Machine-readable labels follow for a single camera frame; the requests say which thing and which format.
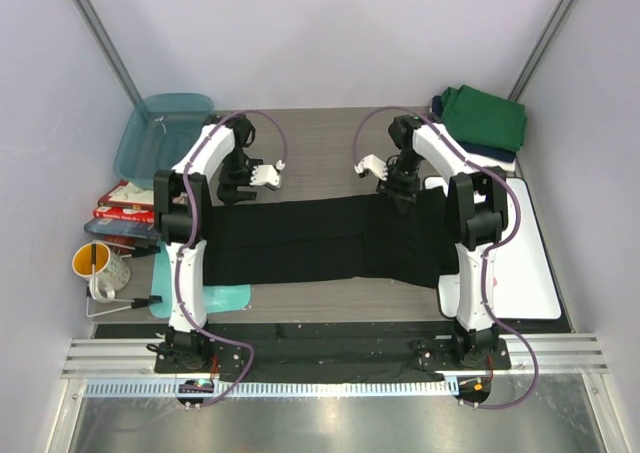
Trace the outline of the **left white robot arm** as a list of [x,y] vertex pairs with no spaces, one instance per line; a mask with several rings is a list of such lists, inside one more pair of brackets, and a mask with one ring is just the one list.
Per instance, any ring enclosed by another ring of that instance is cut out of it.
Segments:
[[216,195],[225,205],[256,199],[251,180],[263,161],[245,153],[255,133],[242,113],[211,116],[186,155],[154,176],[155,228],[171,268],[171,313],[165,339],[157,348],[163,368],[200,372],[214,359],[203,299],[204,256],[213,217],[210,181],[221,173]]

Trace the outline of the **black floral t shirt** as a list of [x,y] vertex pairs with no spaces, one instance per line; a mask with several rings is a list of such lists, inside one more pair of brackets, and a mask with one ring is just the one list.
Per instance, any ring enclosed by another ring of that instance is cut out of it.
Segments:
[[442,188],[406,213],[386,196],[216,207],[204,257],[207,286],[306,283],[354,277],[434,288],[458,273]]

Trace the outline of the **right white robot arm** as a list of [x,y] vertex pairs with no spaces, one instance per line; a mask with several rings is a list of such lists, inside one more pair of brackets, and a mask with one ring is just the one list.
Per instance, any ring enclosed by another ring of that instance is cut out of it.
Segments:
[[406,211],[417,201],[418,170],[424,160],[448,183],[445,225],[459,263],[451,353],[460,366],[478,368],[499,342],[493,312],[494,263],[509,223],[506,176],[498,167],[482,167],[467,159],[442,126],[422,115],[395,117],[388,133],[399,154],[380,165],[378,192]]

